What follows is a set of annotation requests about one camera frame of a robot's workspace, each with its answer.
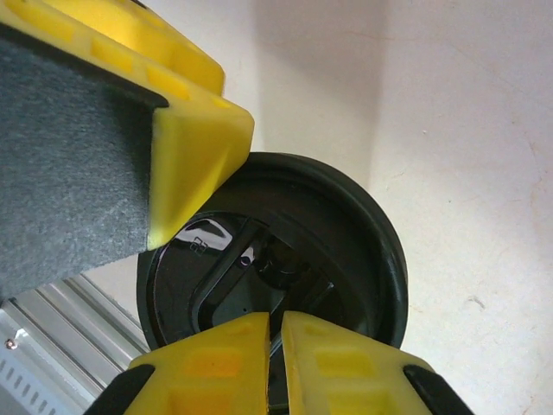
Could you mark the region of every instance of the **black rubber edge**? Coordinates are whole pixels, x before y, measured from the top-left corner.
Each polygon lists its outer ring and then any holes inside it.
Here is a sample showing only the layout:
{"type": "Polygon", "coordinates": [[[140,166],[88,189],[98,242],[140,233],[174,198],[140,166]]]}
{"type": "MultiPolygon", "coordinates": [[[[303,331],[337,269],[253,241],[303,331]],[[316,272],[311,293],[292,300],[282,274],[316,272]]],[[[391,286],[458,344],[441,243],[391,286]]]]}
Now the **black rubber edge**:
{"type": "Polygon", "coordinates": [[[124,415],[155,370],[151,365],[141,365],[122,372],[92,403],[85,415],[124,415]]]}
{"type": "Polygon", "coordinates": [[[134,4],[137,4],[139,5],[140,7],[142,7],[143,9],[148,9],[148,7],[146,7],[146,5],[144,3],[141,3],[139,2],[138,0],[131,0],[134,4]]]}
{"type": "Polygon", "coordinates": [[[404,374],[432,415],[474,415],[439,374],[417,365],[404,367],[404,374]]]}
{"type": "MultiPolygon", "coordinates": [[[[383,310],[383,320],[376,340],[399,348],[404,338],[409,309],[407,265],[399,237],[377,202],[345,174],[325,163],[308,157],[254,152],[250,154],[244,166],[229,181],[239,180],[240,173],[248,169],[295,171],[323,187],[327,197],[339,201],[346,212],[352,212],[355,213],[356,217],[365,218],[367,230],[378,239],[380,249],[384,255],[385,268],[390,275],[385,287],[386,295],[389,298],[387,303],[393,304],[390,310],[383,310]]],[[[151,292],[149,284],[152,284],[151,278],[149,278],[149,270],[152,264],[156,262],[161,249],[141,253],[138,256],[137,266],[138,316],[146,341],[152,350],[163,344],[161,333],[152,325],[152,322],[156,320],[155,316],[150,315],[154,309],[153,298],[148,298],[148,292],[151,292]]]]}

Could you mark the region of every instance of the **black cup lid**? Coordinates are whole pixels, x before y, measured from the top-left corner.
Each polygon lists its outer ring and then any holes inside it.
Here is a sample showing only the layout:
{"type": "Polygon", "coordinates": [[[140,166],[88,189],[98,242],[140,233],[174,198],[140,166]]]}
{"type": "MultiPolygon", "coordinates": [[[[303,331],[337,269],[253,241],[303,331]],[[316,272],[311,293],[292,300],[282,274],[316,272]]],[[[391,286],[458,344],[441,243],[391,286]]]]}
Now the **black cup lid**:
{"type": "Polygon", "coordinates": [[[285,310],[398,347],[407,321],[401,245],[356,183],[307,158],[252,153],[166,245],[138,259],[153,348],[252,311],[270,312],[271,413],[287,413],[285,310]]]}

